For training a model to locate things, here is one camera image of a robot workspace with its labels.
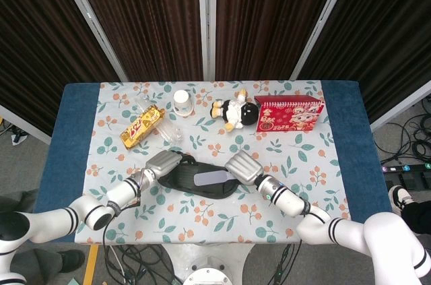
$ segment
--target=dark curtain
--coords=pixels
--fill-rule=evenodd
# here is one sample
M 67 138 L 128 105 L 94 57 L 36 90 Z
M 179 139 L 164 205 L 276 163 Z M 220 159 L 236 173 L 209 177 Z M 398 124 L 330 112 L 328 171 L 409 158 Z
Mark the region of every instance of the dark curtain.
M 130 80 L 202 80 L 199 0 L 89 0 Z
M 0 0 L 0 104 L 51 134 L 65 84 L 117 81 L 73 0 Z
M 370 122 L 431 80 L 431 0 L 339 0 L 300 79 L 357 80 Z
M 217 80 L 288 79 L 326 0 L 217 0 Z

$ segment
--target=gray floor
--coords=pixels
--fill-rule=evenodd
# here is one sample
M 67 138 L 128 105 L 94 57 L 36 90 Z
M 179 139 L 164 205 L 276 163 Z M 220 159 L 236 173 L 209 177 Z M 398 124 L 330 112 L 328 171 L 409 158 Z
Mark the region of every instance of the gray floor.
M 411 117 L 418 108 L 409 109 L 409 112 L 399 118 Z M 38 186 L 42 174 L 48 146 L 29 136 L 18 145 L 12 146 L 10 133 L 0 136 L 0 195 L 18 190 L 33 189 Z M 384 149 L 395 149 L 399 143 L 399 133 L 389 128 L 379 129 L 374 138 Z M 419 200 L 430 199 L 430 192 L 415 194 Z M 78 248 L 88 253 L 89 247 L 76 244 L 46 243 L 35 245 L 32 243 L 22 246 L 20 251 L 30 248 L 43 248 L 51 251 Z M 249 255 L 245 267 L 244 285 L 262 285 L 270 279 L 283 251 L 281 245 L 257 245 Z M 85 264 L 79 270 L 70 274 L 59 274 L 49 284 L 67 284 L 74 277 L 79 284 L 84 279 Z M 296 260 L 289 284 L 373 284 L 372 262 L 369 257 L 355 253 L 343 247 L 333 245 L 308 246 L 303 245 Z M 102 250 L 98 253 L 98 263 L 93 284 L 114 284 L 106 273 L 103 264 Z M 423 284 L 431 284 L 431 275 L 421 279 Z

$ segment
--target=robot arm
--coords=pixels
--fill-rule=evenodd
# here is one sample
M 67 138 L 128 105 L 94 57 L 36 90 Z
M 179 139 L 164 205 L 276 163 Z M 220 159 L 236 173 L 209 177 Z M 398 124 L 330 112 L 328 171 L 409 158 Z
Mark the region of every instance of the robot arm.
M 257 190 L 287 215 L 304 216 L 296 231 L 311 245 L 335 243 L 371 256 L 376 284 L 421 284 L 418 278 L 431 269 L 431 259 L 423 246 L 396 214 L 377 213 L 364 224 L 335 218 L 280 183 L 263 174 L 262 166 L 240 151 L 226 168 L 243 184 Z
M 167 150 L 158 153 L 147 161 L 145 168 L 108 191 L 106 206 L 92 196 L 83 195 L 67 208 L 49 212 L 0 213 L 0 284 L 26 283 L 23 276 L 9 270 L 15 252 L 24 242 L 45 243 L 66 236 L 76 231 L 80 221 L 92 230 L 104 228 L 130 201 L 135 198 L 139 201 L 141 191 L 168 174 L 182 158 L 182 155 Z

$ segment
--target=plush doll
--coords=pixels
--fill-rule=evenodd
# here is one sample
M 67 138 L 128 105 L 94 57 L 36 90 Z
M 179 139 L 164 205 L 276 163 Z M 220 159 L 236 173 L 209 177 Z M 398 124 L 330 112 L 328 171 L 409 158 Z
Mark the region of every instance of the plush doll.
M 231 132 L 234 128 L 241 129 L 245 125 L 252 125 L 259 118 L 256 104 L 245 102 L 246 90 L 242 89 L 236 100 L 217 101 L 211 107 L 211 117 L 223 117 L 224 128 Z

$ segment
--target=paper cup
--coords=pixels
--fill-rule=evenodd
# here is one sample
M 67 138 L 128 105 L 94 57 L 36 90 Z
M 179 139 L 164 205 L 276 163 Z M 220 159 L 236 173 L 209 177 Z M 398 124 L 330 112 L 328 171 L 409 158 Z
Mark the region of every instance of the paper cup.
M 180 117 L 187 117 L 193 112 L 193 103 L 187 91 L 178 90 L 174 93 L 174 112 Z

